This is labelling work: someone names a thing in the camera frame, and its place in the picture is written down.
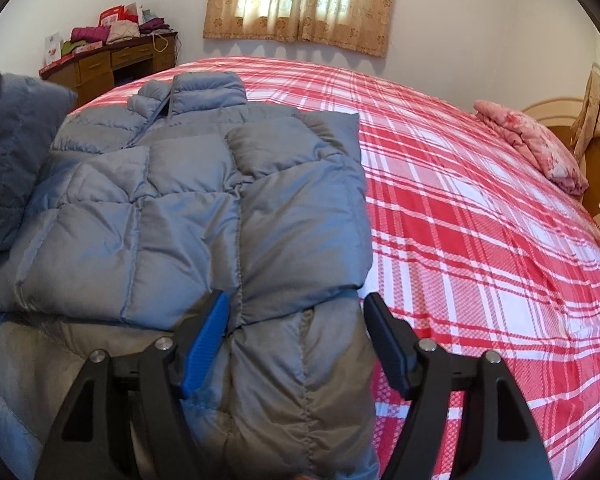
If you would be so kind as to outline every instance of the gray puffer jacket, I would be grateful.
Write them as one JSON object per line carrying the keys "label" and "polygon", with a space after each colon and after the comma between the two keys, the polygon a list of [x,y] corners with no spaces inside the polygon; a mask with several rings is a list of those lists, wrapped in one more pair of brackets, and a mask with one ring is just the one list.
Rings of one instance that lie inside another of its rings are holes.
{"label": "gray puffer jacket", "polygon": [[72,116],[51,148],[0,253],[14,473],[32,479],[93,349],[139,351],[217,288],[230,335],[183,402],[212,463],[245,479],[375,478],[358,117],[249,103],[236,75],[189,73]]}

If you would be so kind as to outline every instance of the pink folded cloth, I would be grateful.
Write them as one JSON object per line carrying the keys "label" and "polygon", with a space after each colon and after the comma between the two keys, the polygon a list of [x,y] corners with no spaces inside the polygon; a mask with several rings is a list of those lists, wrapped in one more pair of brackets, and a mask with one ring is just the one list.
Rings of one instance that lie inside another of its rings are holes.
{"label": "pink folded cloth", "polygon": [[589,183],[567,147],[547,127],[522,112],[489,101],[474,104],[476,116],[564,192],[582,195]]}
{"label": "pink folded cloth", "polygon": [[86,40],[87,43],[96,43],[101,41],[105,43],[109,37],[109,25],[102,25],[100,27],[75,27],[71,31],[71,42]]}

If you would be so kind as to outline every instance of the red plaid bedsheet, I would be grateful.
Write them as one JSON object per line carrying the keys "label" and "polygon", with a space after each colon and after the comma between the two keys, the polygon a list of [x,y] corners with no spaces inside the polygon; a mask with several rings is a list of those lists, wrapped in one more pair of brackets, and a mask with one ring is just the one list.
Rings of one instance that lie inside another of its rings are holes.
{"label": "red plaid bedsheet", "polygon": [[[225,57],[167,70],[231,70],[250,100],[360,114],[377,290],[421,337],[478,356],[496,349],[532,409],[554,476],[600,437],[600,234],[571,198],[471,114],[375,77],[304,62]],[[144,80],[88,106],[125,104]],[[374,445],[384,468],[408,412],[379,369]],[[461,394],[437,479],[448,478]]]}

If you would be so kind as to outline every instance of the beige curtain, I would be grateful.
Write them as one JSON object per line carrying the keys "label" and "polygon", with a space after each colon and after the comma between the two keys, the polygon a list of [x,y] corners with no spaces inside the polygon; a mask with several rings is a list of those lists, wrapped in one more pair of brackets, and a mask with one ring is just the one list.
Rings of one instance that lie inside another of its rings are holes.
{"label": "beige curtain", "polygon": [[580,161],[593,137],[600,137],[600,34],[596,31],[596,59],[589,75],[582,111],[571,127],[571,148]]}
{"label": "beige curtain", "polygon": [[204,38],[315,41],[386,56],[394,0],[208,0]]}

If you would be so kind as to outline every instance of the desk drawer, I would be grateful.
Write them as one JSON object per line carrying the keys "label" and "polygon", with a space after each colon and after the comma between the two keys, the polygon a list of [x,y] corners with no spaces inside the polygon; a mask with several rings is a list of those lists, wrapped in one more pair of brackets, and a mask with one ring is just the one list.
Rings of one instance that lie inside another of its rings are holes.
{"label": "desk drawer", "polygon": [[47,79],[52,83],[56,83],[67,88],[75,89],[80,84],[80,72],[78,71],[78,64],[71,63],[69,66],[61,68],[57,72],[54,72]]}
{"label": "desk drawer", "polygon": [[111,65],[113,68],[125,66],[139,59],[149,59],[154,54],[152,44],[130,46],[111,53]]}
{"label": "desk drawer", "polygon": [[78,106],[93,101],[96,97],[108,92],[115,86],[113,72],[105,72],[97,77],[83,82],[78,86]]}
{"label": "desk drawer", "polygon": [[92,56],[81,59],[80,64],[80,81],[85,82],[99,75],[111,72],[111,57],[109,52],[101,52]]}
{"label": "desk drawer", "polygon": [[154,57],[154,73],[162,72],[163,70],[167,70],[168,68],[173,68],[175,66],[175,56],[173,52],[164,56],[163,54],[158,54]]}

